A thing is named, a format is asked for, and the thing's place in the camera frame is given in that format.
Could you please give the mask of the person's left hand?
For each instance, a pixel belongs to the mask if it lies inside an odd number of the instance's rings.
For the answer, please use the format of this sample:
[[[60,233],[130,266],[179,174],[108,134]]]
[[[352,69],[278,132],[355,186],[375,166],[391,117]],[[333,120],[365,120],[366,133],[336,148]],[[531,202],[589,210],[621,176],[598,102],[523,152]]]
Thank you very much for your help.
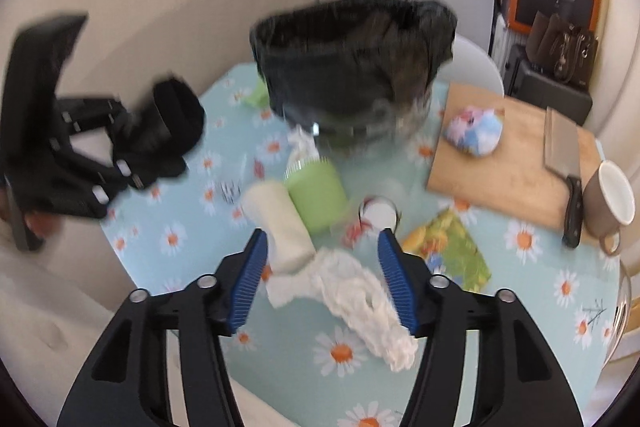
[[[2,187],[0,193],[1,220],[9,223],[11,219],[10,204],[6,189]],[[58,234],[62,229],[62,218],[57,215],[48,215],[47,213],[35,212],[27,213],[24,218],[25,225],[29,228],[38,239],[50,239],[50,237]]]

